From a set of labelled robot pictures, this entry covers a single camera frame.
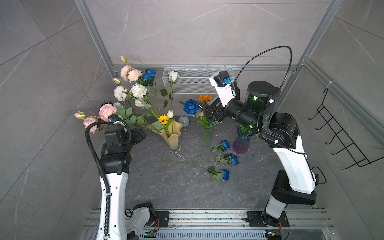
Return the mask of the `blue rose picked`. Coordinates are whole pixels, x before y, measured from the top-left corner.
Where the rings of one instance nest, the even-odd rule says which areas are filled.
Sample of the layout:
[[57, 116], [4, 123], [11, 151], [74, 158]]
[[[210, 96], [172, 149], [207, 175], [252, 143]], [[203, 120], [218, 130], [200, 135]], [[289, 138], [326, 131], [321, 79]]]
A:
[[218, 151], [223, 151], [223, 152], [225, 152], [225, 151], [228, 151], [230, 148], [231, 148], [231, 145], [229, 144], [229, 142], [226, 141], [226, 140], [223, 140], [223, 141], [221, 141], [221, 143], [218, 144], [216, 147], [213, 147], [213, 148], [211, 149], [211, 152], [212, 152], [212, 153], [216, 153], [216, 152], [218, 152]]
[[215, 157], [215, 162], [221, 164], [231, 164], [234, 166], [239, 164], [237, 156], [233, 154], [224, 154], [223, 156], [217, 155]]

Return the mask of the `yellow wavy glass vase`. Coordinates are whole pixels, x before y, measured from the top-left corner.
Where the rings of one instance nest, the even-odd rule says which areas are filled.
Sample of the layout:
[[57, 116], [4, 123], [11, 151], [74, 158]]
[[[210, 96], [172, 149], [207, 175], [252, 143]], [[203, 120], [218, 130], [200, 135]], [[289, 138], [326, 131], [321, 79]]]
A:
[[161, 129], [159, 135], [163, 137], [166, 141], [169, 149], [173, 152], [177, 152], [179, 150], [179, 139], [182, 135], [181, 129], [183, 124], [172, 120], [168, 127]]

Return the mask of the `blue rose top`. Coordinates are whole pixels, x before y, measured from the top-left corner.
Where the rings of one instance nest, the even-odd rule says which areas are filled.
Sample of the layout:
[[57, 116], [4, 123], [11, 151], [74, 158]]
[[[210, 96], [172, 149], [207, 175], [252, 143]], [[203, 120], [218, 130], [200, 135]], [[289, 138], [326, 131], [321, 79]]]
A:
[[156, 77], [156, 71], [153, 70], [153, 69], [148, 69], [148, 70], [145, 70], [143, 76], [142, 76], [142, 79], [144, 81], [147, 81], [151, 78], [155, 78]]

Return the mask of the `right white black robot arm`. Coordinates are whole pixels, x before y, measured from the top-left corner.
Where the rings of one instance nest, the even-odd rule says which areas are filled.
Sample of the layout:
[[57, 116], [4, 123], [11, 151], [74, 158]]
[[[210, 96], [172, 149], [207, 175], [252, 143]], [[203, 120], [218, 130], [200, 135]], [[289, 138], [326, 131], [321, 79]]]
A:
[[219, 121], [231, 118], [259, 134], [283, 165], [261, 214], [263, 224], [269, 227], [277, 224], [289, 204], [314, 205], [317, 176], [310, 168], [297, 121], [290, 114], [275, 112], [281, 90], [265, 81], [254, 81], [249, 84], [243, 103], [237, 98], [234, 83], [229, 79], [210, 79], [210, 82], [218, 99], [204, 109], [205, 115], [215, 116]]

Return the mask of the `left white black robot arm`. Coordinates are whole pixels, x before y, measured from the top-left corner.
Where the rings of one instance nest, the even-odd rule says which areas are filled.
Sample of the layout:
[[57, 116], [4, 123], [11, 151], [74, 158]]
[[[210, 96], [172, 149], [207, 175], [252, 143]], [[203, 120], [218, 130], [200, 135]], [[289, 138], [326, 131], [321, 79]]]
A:
[[141, 129], [129, 130], [121, 125], [106, 128], [106, 142], [97, 162], [102, 190], [98, 240], [138, 240], [145, 225], [155, 222], [151, 203], [136, 206], [125, 220], [131, 149], [146, 137]]

